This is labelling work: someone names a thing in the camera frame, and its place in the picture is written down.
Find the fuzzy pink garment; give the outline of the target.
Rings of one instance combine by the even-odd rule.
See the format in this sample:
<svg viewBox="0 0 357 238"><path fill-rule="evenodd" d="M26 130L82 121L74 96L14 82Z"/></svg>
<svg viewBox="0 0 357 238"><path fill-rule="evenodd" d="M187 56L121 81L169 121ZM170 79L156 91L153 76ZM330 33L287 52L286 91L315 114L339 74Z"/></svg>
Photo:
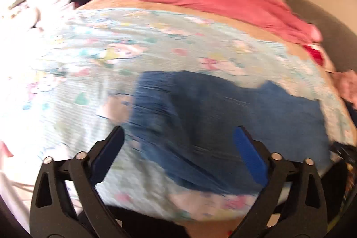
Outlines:
<svg viewBox="0 0 357 238"><path fill-rule="evenodd" d="M352 104L356 109L357 106L357 75L353 70L345 72L334 72L332 74L333 84L341 98Z"/></svg>

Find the red cloth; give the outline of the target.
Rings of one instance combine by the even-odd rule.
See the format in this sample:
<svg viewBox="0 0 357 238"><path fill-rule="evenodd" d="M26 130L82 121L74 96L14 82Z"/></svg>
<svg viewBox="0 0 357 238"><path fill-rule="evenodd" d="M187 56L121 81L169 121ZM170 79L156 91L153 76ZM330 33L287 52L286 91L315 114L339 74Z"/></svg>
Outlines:
<svg viewBox="0 0 357 238"><path fill-rule="evenodd" d="M314 59L318 65L324 65L324 58L318 49L316 49L313 45L303 45L303 48L310 54L311 58Z"/></svg>

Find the Hello Kitty blue bedsheet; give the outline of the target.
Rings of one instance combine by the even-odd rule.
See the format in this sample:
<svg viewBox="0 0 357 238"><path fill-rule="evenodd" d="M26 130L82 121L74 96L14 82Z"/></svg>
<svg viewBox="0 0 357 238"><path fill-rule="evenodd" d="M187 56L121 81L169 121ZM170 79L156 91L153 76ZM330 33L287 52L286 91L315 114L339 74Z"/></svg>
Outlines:
<svg viewBox="0 0 357 238"><path fill-rule="evenodd" d="M356 144L356 128L329 75L284 44L221 22L163 10L76 10L44 31L1 27L1 173L29 189L45 157L72 158L113 127L125 142L97 187L104 203L167 220L245 215L258 193L219 194L178 185L145 158L129 133L133 95L144 72L188 71L242 88L270 81L317 101L329 148ZM330 166L335 155L330 151Z"/></svg>

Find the blue denim pants lace hem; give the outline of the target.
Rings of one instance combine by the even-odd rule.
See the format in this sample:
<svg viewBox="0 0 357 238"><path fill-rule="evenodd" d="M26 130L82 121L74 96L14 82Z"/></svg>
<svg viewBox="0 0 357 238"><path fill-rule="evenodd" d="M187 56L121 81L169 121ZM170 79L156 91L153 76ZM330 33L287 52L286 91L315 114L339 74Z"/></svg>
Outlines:
<svg viewBox="0 0 357 238"><path fill-rule="evenodd" d="M144 72L128 120L142 155L178 185L219 194L261 191L234 141L237 127L290 161L330 166L329 139L317 101L267 81L242 88L188 71Z"/></svg>

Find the grey quilted headboard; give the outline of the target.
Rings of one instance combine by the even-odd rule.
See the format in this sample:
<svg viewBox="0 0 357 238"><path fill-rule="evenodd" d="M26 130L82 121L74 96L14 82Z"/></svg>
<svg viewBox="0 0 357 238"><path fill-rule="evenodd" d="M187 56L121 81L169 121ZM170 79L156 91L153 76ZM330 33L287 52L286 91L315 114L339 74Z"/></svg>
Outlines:
<svg viewBox="0 0 357 238"><path fill-rule="evenodd" d="M308 0L285 2L298 17L320 30L321 45L337 71L356 71L356 34L346 24Z"/></svg>

